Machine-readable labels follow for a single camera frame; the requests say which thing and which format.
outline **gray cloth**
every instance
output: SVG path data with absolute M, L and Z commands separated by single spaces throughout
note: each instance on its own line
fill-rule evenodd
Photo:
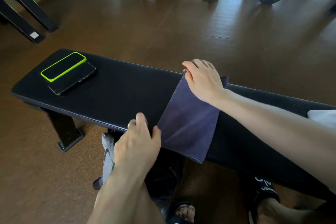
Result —
M 105 150 L 103 164 L 103 183 L 106 182 L 109 174 L 114 168 L 114 138 L 110 133 L 101 134 L 101 142 Z
M 220 79 L 226 88 L 229 78 L 221 76 Z M 162 147 L 202 163 L 210 147 L 218 115 L 217 108 L 199 100 L 191 92 L 183 76 L 157 124 L 162 132 Z

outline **speckled floor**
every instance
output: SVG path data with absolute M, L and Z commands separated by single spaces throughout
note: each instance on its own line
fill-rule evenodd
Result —
M 76 121 L 86 134 L 61 153 L 47 117 L 10 94 L 11 87 L 59 48 L 173 71 L 184 60 L 211 61 L 230 82 L 336 105 L 335 0 L 46 0 L 61 25 L 33 45 L 0 26 L 0 223 L 84 223 L 101 175 L 105 132 Z M 23 16 L 43 32 L 27 14 Z M 276 186 L 283 204 L 318 201 Z M 188 161 L 177 193 L 190 197 L 199 223 L 246 223 L 237 174 Z

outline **neon green phone case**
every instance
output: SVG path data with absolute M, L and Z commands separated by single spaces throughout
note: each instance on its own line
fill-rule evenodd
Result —
M 46 78 L 49 82 L 53 82 L 53 81 L 55 81 L 57 78 L 60 78 L 62 75 L 65 75 L 66 73 L 68 73 L 69 71 L 71 71 L 71 70 L 74 69 L 75 67 L 78 67 L 80 64 L 82 64 L 82 63 L 84 63 L 84 62 L 86 61 L 86 57 L 83 56 L 82 54 L 78 53 L 79 55 L 83 56 L 83 60 L 81 60 L 81 61 L 78 62 L 77 64 L 73 65 L 73 66 L 70 67 L 68 70 L 64 71 L 63 73 L 59 74 L 59 75 L 56 76 L 55 78 L 50 79 L 50 78 L 46 77 L 46 76 L 43 74 L 43 72 L 44 72 L 45 70 L 51 68 L 53 65 L 55 65 L 55 64 L 57 64 L 58 62 L 60 62 L 60 61 L 62 61 L 62 60 L 64 60 L 64 59 L 66 59 L 67 57 L 69 57 L 70 55 L 72 55 L 72 54 L 74 54 L 74 53 L 78 53 L 78 52 L 73 52 L 73 53 L 69 54 L 68 56 L 62 58 L 61 60 L 57 61 L 56 63 L 52 64 L 51 66 L 47 67 L 46 69 L 44 69 L 44 70 L 41 72 L 41 75 L 42 75 L 44 78 Z

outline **phone with neon green case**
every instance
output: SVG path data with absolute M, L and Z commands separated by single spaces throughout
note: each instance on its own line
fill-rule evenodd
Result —
M 63 59 L 57 61 L 41 72 L 41 75 L 49 82 L 55 81 L 57 78 L 65 75 L 75 67 L 86 61 L 86 57 L 78 52 L 73 52 Z

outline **black leather upholstery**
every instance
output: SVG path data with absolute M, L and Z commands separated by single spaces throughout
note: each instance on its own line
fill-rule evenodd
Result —
M 125 131 L 129 120 L 143 112 L 152 128 L 159 121 L 182 74 L 80 52 L 97 73 L 64 96 L 55 95 L 40 72 L 73 52 L 61 49 L 20 80 L 12 93 L 23 101 Z M 334 106 L 301 100 L 237 85 L 230 90 L 301 116 L 309 110 Z M 207 160 L 245 171 L 297 191 L 329 199 L 329 189 L 313 176 L 260 141 L 240 123 L 221 112 Z

